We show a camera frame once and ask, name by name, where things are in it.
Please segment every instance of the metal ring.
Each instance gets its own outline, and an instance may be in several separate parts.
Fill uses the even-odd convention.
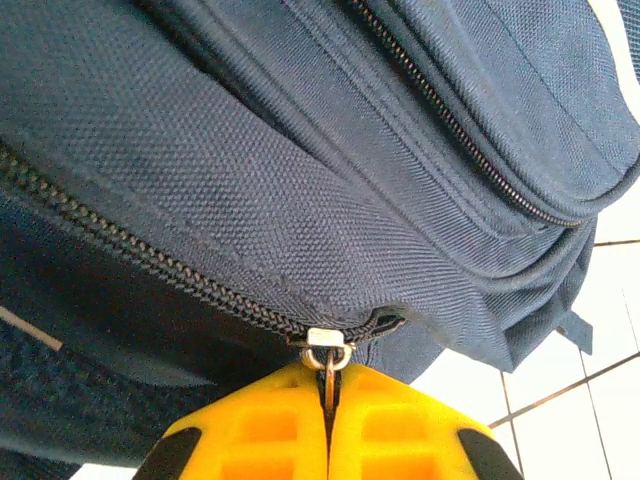
[[[351,345],[345,345],[343,347],[336,348],[336,350],[342,351],[342,356],[340,360],[333,364],[333,369],[335,371],[342,370],[346,367],[351,361],[351,355],[353,354],[353,347]],[[325,370],[327,366],[320,362],[316,356],[313,354],[313,349],[311,347],[304,348],[301,353],[302,363],[313,370]]]
[[[333,356],[335,352],[329,350],[327,354],[327,368],[325,369],[324,379],[324,411],[326,414],[335,414],[335,397],[336,397],[336,370],[333,364]]]

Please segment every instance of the nylon fabric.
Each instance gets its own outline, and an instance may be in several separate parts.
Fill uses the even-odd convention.
[[[640,2],[637,0],[618,0],[624,28],[627,31],[631,60],[636,77],[640,81]]]
[[[640,131],[597,19],[578,0],[370,2],[514,188],[581,222],[565,229],[487,185],[341,5],[0,3],[0,139],[136,239],[293,321],[348,328],[378,307],[409,312],[407,326],[360,345],[358,361],[411,381],[447,347],[512,371],[577,322],[570,308],[595,215],[638,175]],[[104,254],[114,292],[126,285],[119,275],[133,277],[124,260],[3,182],[0,231],[11,241],[0,242],[9,252],[0,302],[11,285],[33,285],[39,300],[73,292],[66,275],[82,271],[95,285],[82,302],[51,293],[57,318],[84,322],[78,331],[131,318],[126,305],[98,301],[108,298],[95,293],[105,269],[89,250]],[[89,260],[57,249],[64,260],[39,278],[10,255],[25,239],[53,250],[58,239]],[[46,249],[29,250],[38,264]],[[189,293],[155,280],[164,295]],[[70,288],[50,287],[61,282]],[[33,307],[28,291],[11,299],[26,321],[46,323],[49,305]],[[92,300],[101,315],[84,308]],[[193,309],[208,335],[222,330]],[[181,314],[163,328],[179,342],[189,321]],[[225,335],[245,344],[249,330]],[[245,371],[202,387],[152,386],[6,325],[0,341],[0,446],[67,462],[135,465],[177,416],[248,381]],[[233,352],[211,355],[224,365]]]

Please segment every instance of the zipper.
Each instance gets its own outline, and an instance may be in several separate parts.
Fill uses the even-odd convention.
[[[71,224],[76,231],[79,230],[82,235],[109,248],[115,255],[138,264],[149,274],[173,285],[174,288],[222,312],[234,315],[247,325],[280,334],[291,344],[304,342],[309,329],[313,328],[234,292],[191,266],[154,248],[78,202],[4,144],[0,144],[0,182],[27,194],[40,206]],[[402,316],[380,308],[374,310],[363,325],[340,331],[345,342],[355,344],[391,333],[404,321]]]
[[[462,125],[455,118],[451,110],[444,104],[442,98],[429,83],[426,76],[420,71],[416,63],[411,59],[407,51],[398,43],[398,40],[387,29],[373,13],[365,0],[343,0],[357,15],[367,30],[369,30],[382,46],[389,57],[396,63],[404,74],[410,79],[411,84],[418,90],[420,95],[427,100],[433,108],[437,117],[442,121],[445,128],[453,136],[456,142],[468,154],[472,163],[491,182],[498,192],[515,204],[525,213],[546,223],[561,227],[573,228],[580,225],[580,222],[573,222],[558,218],[540,207],[537,207],[525,196],[518,192],[498,169],[487,159],[473,142],[471,137],[465,132]]]

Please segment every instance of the blue fabric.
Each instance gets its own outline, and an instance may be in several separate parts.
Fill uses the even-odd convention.
[[[627,31],[631,61],[640,81],[640,2],[638,0],[618,0],[624,28]]]
[[[580,226],[497,194],[334,2],[175,0],[151,17],[117,0],[4,2],[0,138],[111,222],[292,320],[348,328],[403,308],[408,326],[358,351],[397,378],[444,347],[512,371],[571,324],[595,217],[639,174],[606,40],[577,0],[371,5],[509,182]],[[3,211],[39,208],[11,188]],[[42,230],[70,230],[40,214]],[[49,308],[29,303],[30,321]],[[179,338],[190,318],[174,321]]]

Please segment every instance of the tile grout line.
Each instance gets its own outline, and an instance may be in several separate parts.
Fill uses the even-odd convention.
[[[511,405],[509,404],[509,395],[507,394],[507,382],[504,379],[504,372],[500,371],[500,380],[502,380],[502,390],[504,391],[504,399],[507,402],[507,414],[511,415]],[[511,428],[511,435],[513,435],[513,444],[516,447],[516,458],[518,459],[518,467],[520,473],[524,475],[524,469],[522,468],[522,457],[520,456],[520,446],[518,445],[518,438],[516,437],[516,428],[513,425],[513,421],[509,420],[509,426]]]
[[[547,395],[546,397],[538,400],[535,403],[532,403],[531,405],[527,405],[526,407],[522,407],[520,410],[517,410],[517,411],[515,411],[513,413],[510,413],[506,417],[503,417],[503,418],[501,418],[499,420],[496,420],[495,422],[493,422],[492,424],[489,425],[489,428],[499,427],[500,425],[502,425],[504,423],[507,423],[507,422],[509,422],[509,421],[511,421],[511,420],[513,420],[515,418],[518,418],[520,415],[523,415],[523,414],[525,414],[527,412],[530,412],[534,408],[539,407],[540,405],[544,405],[545,403],[553,400],[554,398],[557,398],[557,397],[559,397],[560,395],[562,395],[564,393],[570,392],[571,390],[573,390],[575,388],[578,388],[579,386],[584,385],[585,383],[587,383],[587,382],[589,382],[591,380],[594,380],[594,379],[598,378],[599,376],[604,375],[605,373],[608,373],[611,370],[614,370],[615,368],[618,368],[618,367],[624,365],[625,363],[630,362],[631,360],[635,360],[636,358],[640,358],[640,352],[636,352],[633,355],[614,363],[613,365],[609,365],[608,367],[603,368],[602,370],[600,370],[600,371],[598,371],[598,372],[596,372],[596,373],[594,373],[594,374],[592,374],[592,375],[590,375],[588,377],[585,377],[582,380],[578,380],[577,382],[572,383],[571,385],[569,385],[567,387],[564,387],[563,389],[558,390],[555,393],[552,393],[551,395]]]
[[[595,243],[594,247],[615,247],[616,245],[632,245],[634,243],[640,243],[640,240],[616,240],[613,242],[600,242]]]
[[[587,367],[584,364],[584,357],[578,349],[578,354],[580,355],[580,363],[582,364],[582,371],[584,372],[584,377],[587,378]],[[600,446],[602,447],[602,454],[604,455],[604,463],[607,466],[607,472],[609,473],[609,480],[613,480],[613,475],[611,474],[611,467],[609,466],[609,457],[607,457],[607,450],[604,448],[604,440],[602,439],[602,430],[600,429],[600,422],[598,421],[598,414],[596,413],[596,406],[593,403],[593,394],[591,393],[591,383],[587,381],[587,391],[589,392],[589,401],[591,402],[591,410],[593,411],[593,418],[596,421],[596,429],[598,430],[598,438],[600,439]]]
[[[624,288],[622,289],[622,299],[624,300],[624,309],[627,311],[627,318],[629,319],[629,323],[631,324],[633,339],[636,341],[636,349],[640,350],[640,343],[638,343],[638,335],[636,334],[636,329],[634,328],[633,322],[631,321],[631,312],[629,311],[629,305],[627,305],[627,296],[624,294]]]

